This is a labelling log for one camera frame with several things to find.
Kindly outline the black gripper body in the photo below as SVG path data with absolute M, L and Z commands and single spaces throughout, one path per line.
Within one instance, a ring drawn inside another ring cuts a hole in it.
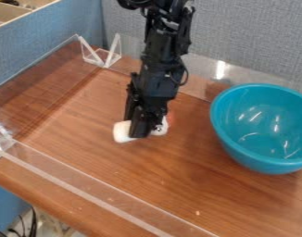
M 147 112 L 167 114 L 167 104 L 176 98 L 176 92 L 188 80 L 189 73 L 183 61 L 169 64 L 143 63 L 140 72 L 131 73 L 129 84 L 139 94 L 139 104 Z

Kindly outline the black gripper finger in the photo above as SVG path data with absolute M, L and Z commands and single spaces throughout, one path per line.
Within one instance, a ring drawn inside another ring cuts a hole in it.
M 161 136 L 168 131 L 165 116 L 147 112 L 141 106 L 136 106 L 131 117 L 128 136 L 131 138 L 144 138 L 148 135 Z
M 125 113 L 124 120 L 132 120 L 135 107 L 139 104 L 139 94 L 132 84 L 126 86 Z

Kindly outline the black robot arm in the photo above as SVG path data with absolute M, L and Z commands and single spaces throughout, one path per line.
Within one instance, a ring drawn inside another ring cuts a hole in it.
M 141 68 L 126 85 L 124 120 L 113 126 L 117 141 L 167 132 L 167 104 L 188 82 L 181 56 L 191 45 L 192 0 L 116 0 L 145 18 Z

